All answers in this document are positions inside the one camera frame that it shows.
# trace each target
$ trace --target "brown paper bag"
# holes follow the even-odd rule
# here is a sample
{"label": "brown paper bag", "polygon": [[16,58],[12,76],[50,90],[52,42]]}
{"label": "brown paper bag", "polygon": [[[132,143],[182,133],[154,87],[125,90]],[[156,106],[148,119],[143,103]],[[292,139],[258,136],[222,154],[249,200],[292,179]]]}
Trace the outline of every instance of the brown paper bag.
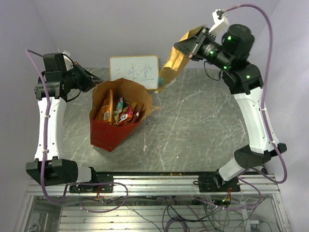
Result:
{"label": "brown paper bag", "polygon": [[[138,120],[134,124],[123,127],[112,126],[109,123],[95,120],[107,91],[113,91],[114,100],[121,97],[128,103],[136,102],[136,109],[143,107]],[[96,86],[92,94],[92,109],[90,111],[90,143],[107,151],[114,150],[149,114],[152,97],[144,86],[124,78],[103,82]]]}

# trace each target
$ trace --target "marble surface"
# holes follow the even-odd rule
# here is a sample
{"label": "marble surface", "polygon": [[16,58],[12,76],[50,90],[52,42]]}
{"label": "marble surface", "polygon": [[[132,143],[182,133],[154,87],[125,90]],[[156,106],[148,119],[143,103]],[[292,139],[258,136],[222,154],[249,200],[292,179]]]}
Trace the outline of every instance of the marble surface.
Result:
{"label": "marble surface", "polygon": [[[89,71],[109,79],[109,69]],[[64,159],[96,171],[215,171],[249,142],[241,111],[227,86],[223,80],[208,78],[203,69],[184,69],[175,83],[151,95],[153,105],[160,109],[113,152],[90,144],[92,91],[69,102],[64,117]]]}

